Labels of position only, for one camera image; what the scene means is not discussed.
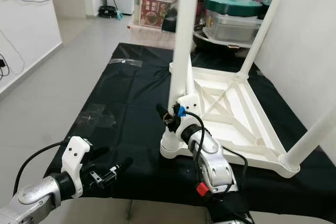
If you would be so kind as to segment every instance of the tiled floor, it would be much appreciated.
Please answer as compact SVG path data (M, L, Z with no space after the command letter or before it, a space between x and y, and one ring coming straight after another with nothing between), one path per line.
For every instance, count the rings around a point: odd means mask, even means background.
M0 102L0 206L12 195L22 162L36 149L62 140L95 86L119 42L129 42L129 16L116 19L63 20L65 46ZM40 179L55 150L43 153L23 173L21 186ZM204 208L135 201L86 198L68 200L43 221L72 223L206 223ZM256 223L326 223L306 217L253 213Z

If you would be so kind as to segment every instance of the black tablecloth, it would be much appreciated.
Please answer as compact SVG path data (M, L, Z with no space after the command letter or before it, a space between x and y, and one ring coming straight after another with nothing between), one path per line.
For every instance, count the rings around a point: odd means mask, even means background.
M118 60L107 65L67 136L79 135L97 147L109 146L110 153L97 160L100 169L126 157L132 157L134 162L111 190L84 190L84 197L202 204L194 189L192 159L179 156L168 160L159 152L164 125L155 106L168 101L172 54L171 50L130 44L119 44L114 51L112 59ZM242 59L223 51L196 51L192 56L193 66L217 70L238 71L242 63ZM290 149L306 129L256 66L249 76L284 148ZM46 174L60 172L63 151L63 147L58 150ZM233 170L239 183L242 167L233 165ZM336 168L320 149L302 163L300 173L291 179L249 167L244 194L254 211L336 222Z

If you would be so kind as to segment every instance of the plastic storage box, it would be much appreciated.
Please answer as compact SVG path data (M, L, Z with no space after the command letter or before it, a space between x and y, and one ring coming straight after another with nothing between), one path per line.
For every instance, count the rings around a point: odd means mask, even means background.
M166 11L176 0L134 0L134 24L162 27Z
M204 33L213 40L252 44L261 22L257 17L222 15L208 10Z

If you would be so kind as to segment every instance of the food container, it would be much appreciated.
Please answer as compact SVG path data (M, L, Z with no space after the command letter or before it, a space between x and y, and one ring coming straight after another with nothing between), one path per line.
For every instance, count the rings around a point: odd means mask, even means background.
M229 44L252 44L262 20L262 4L251 0L205 0L206 36Z
M134 24L161 29L164 16L176 0L134 0Z

